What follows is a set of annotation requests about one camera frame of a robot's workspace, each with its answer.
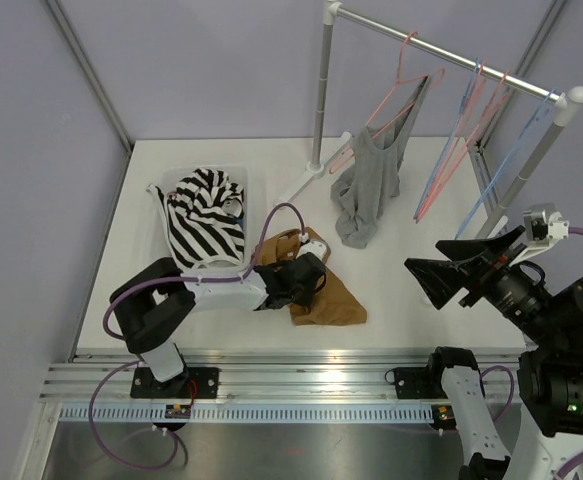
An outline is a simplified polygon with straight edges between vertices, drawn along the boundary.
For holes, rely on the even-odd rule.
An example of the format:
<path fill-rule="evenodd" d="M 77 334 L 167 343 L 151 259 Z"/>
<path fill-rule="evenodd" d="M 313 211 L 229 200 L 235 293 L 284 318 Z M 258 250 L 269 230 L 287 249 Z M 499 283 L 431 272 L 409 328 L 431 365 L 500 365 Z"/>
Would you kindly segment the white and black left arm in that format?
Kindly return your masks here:
<path fill-rule="evenodd" d="M 216 398 L 219 370 L 189 367 L 173 333 L 192 313 L 309 307 L 326 286 L 325 257 L 307 245 L 292 260 L 254 266 L 235 277 L 186 278 L 168 257 L 142 270 L 111 294 L 105 313 L 116 318 L 128 352 L 140 360 L 130 397 Z"/>

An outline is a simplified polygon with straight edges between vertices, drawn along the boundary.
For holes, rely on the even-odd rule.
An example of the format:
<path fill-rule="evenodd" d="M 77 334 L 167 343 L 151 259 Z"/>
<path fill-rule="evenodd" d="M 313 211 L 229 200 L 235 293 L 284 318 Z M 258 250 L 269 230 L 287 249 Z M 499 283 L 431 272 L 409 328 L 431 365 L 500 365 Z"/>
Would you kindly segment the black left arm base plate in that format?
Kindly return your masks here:
<path fill-rule="evenodd" d="M 148 367 L 134 371 L 130 396 L 134 399 L 216 399 L 220 370 L 215 367 L 188 367 L 184 374 L 159 382 Z"/>

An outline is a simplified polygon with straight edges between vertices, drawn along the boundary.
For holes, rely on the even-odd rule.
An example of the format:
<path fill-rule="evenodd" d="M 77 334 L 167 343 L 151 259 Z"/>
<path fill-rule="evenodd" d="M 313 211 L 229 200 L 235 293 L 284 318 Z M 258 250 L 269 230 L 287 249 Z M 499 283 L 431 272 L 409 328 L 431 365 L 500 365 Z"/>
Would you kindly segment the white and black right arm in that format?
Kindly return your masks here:
<path fill-rule="evenodd" d="M 423 368 L 389 372 L 398 398 L 447 401 L 435 410 L 434 426 L 459 434 L 462 479 L 569 479 L 583 463 L 583 277 L 550 293 L 520 242 L 523 233 L 517 227 L 487 239 L 441 240 L 440 259 L 405 261 L 434 307 L 486 301 L 534 345 L 510 375 L 522 401 L 513 449 L 498 435 L 472 351 L 439 347 Z"/>

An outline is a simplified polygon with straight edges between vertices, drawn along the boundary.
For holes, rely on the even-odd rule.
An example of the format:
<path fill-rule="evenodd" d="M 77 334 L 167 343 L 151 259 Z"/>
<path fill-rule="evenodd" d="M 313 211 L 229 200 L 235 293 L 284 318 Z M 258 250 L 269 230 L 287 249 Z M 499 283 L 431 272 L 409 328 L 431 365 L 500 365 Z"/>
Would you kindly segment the mustard brown tank top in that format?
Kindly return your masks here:
<path fill-rule="evenodd" d="M 300 230 L 289 229 L 267 238 L 257 256 L 257 265 L 292 260 L 300 250 Z M 367 321 L 367 311 L 344 283 L 326 269 L 326 286 L 318 292 L 310 307 L 289 306 L 295 326 L 352 326 Z"/>

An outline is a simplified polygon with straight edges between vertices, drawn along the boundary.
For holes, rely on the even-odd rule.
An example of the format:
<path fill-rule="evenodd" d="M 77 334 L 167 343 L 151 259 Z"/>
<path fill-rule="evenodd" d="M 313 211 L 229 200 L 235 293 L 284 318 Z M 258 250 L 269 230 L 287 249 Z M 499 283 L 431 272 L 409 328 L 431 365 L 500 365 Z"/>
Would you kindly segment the grey tank top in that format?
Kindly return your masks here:
<path fill-rule="evenodd" d="M 335 230 L 343 245 L 366 248 L 385 208 L 400 195 L 399 172 L 407 143 L 432 83 L 431 76 L 424 76 L 393 119 L 382 126 L 365 126 L 354 136 L 354 163 L 330 191 L 339 211 Z"/>

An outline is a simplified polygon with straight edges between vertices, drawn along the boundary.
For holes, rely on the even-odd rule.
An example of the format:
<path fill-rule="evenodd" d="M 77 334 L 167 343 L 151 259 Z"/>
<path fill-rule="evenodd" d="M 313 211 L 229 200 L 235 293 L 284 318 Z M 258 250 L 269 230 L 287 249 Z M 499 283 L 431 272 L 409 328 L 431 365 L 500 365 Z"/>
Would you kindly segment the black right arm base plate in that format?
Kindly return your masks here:
<path fill-rule="evenodd" d="M 441 377 L 428 367 L 396 367 L 387 370 L 385 381 L 391 385 L 399 400 L 442 400 L 447 395 Z"/>

